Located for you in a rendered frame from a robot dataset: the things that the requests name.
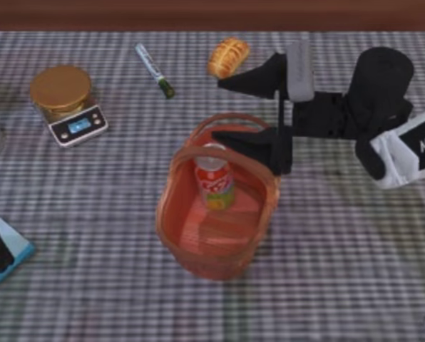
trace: bread roll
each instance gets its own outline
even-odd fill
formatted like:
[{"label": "bread roll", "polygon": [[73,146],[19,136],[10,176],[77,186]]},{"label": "bread roll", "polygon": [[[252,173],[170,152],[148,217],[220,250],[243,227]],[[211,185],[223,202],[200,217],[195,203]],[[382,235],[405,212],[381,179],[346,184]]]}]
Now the bread roll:
[{"label": "bread roll", "polygon": [[235,37],[224,39],[217,45],[208,62],[208,73],[217,78],[227,78],[249,55],[250,48],[245,41]]}]

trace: can label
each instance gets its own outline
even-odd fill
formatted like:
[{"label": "can label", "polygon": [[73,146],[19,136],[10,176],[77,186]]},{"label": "can label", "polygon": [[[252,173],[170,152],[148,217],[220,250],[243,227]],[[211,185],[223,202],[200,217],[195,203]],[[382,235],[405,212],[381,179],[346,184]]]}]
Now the can label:
[{"label": "can label", "polygon": [[235,200],[235,184],[228,163],[219,170],[195,168],[195,176],[203,202],[211,210],[227,209]]}]

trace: gray checkered fabric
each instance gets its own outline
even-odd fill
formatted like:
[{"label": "gray checkered fabric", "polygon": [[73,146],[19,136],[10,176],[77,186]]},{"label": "gray checkered fabric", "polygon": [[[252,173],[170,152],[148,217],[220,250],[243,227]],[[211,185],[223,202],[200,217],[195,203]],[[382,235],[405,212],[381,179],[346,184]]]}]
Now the gray checkered fabric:
[{"label": "gray checkered fabric", "polygon": [[[0,286],[0,342],[425,341],[425,180],[378,190],[351,142],[295,139],[270,232],[241,279],[198,279],[161,245],[155,208],[190,131],[229,110],[276,121],[275,101],[206,75],[232,34],[252,49],[239,72],[308,38],[317,90],[346,91],[363,50],[397,48],[416,68],[413,115],[425,111],[425,33],[0,33],[0,215],[37,248]],[[110,123],[67,150],[29,101],[31,79],[60,63],[90,73]]]}]

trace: wooden board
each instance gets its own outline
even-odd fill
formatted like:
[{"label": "wooden board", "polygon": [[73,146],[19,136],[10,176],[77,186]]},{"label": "wooden board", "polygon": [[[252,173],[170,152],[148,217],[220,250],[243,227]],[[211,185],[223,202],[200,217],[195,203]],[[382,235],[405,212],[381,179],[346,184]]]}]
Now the wooden board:
[{"label": "wooden board", "polygon": [[425,31],[425,0],[1,0],[0,30]]}]

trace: checkered tablecloth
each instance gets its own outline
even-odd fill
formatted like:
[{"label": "checkered tablecloth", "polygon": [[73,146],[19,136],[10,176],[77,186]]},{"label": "checkered tablecloth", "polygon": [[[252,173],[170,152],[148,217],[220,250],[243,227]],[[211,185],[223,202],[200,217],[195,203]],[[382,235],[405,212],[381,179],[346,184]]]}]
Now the checkered tablecloth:
[{"label": "checkered tablecloth", "polygon": [[[275,101],[206,75],[231,34],[252,49],[239,72],[308,38],[317,90],[347,91],[362,51],[397,48],[416,68],[413,115],[425,110],[425,33],[0,33],[0,216],[37,248],[0,286],[0,342],[425,341],[425,180],[378,190],[351,142],[295,138],[241,279],[196,278],[161,245],[155,208],[189,132],[229,110],[276,122]],[[139,41],[174,99],[137,58]],[[110,123],[67,150],[29,101],[31,79],[60,63],[90,73]]]}]

